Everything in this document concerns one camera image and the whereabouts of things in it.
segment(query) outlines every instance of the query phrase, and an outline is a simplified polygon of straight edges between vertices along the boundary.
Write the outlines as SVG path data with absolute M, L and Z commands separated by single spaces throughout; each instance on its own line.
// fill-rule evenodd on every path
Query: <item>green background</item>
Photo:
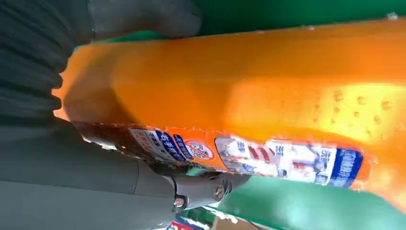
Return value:
M 269 30 L 406 15 L 405 0 L 195 0 L 203 14 L 200 35 Z M 138 32 L 113 41 L 162 39 Z
M 197 0 L 200 35 L 320 25 L 406 15 L 406 0 Z M 139 32 L 112 41 L 162 39 Z M 406 217 L 367 193 L 253 177 L 219 210 L 280 230 L 400 230 Z

